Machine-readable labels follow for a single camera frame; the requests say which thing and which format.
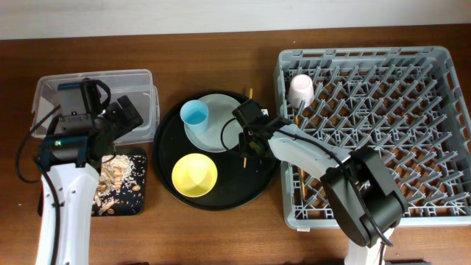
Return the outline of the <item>pink cup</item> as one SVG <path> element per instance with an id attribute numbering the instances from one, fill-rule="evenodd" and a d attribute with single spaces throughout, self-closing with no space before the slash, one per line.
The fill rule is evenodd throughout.
<path id="1" fill-rule="evenodd" d="M 299 108 L 304 102 L 304 108 L 314 101 L 313 80 L 306 74 L 298 74 L 291 79 L 288 90 L 288 102 L 294 108 Z"/>

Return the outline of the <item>wooden chopstick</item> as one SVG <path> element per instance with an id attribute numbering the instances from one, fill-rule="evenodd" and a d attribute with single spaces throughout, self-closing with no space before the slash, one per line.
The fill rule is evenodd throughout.
<path id="1" fill-rule="evenodd" d="M 294 118 L 295 124 L 301 128 L 301 121 L 299 116 L 295 116 Z M 301 189 L 301 199 L 305 200 L 305 172 L 299 168 L 299 176 L 300 176 L 300 189 Z"/>
<path id="2" fill-rule="evenodd" d="M 253 94 L 253 89 L 250 88 L 249 89 L 249 96 L 248 96 L 249 99 L 252 99 L 252 94 Z M 247 158 L 244 158 L 244 169 L 246 169 L 246 168 L 247 168 Z"/>

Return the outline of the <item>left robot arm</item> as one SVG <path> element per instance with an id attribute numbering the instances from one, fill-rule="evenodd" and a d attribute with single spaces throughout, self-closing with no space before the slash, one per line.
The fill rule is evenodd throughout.
<path id="1" fill-rule="evenodd" d="M 60 84 L 59 105 L 35 164 L 41 174 L 43 207 L 37 264 L 87 264 L 92 201 L 102 158 L 114 142 L 143 123 L 127 96 L 116 101 L 99 79 Z"/>

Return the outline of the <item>yellow bowl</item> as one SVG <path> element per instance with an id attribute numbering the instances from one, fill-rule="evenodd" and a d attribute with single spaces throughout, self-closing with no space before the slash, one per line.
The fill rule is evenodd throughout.
<path id="1" fill-rule="evenodd" d="M 191 153 L 181 157 L 171 172 L 171 181 L 179 194 L 202 197 L 209 193 L 218 180 L 216 164 L 207 155 Z"/>

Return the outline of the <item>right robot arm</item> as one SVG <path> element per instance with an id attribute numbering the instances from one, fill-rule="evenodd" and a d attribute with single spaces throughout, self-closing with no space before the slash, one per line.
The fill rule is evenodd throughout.
<path id="1" fill-rule="evenodd" d="M 334 218 L 349 239 L 345 264 L 384 264 L 390 237 L 408 203 L 377 151 L 327 144 L 288 119 L 271 119 L 252 99 L 232 114 L 243 130 L 242 156 L 273 157 L 320 180 Z"/>

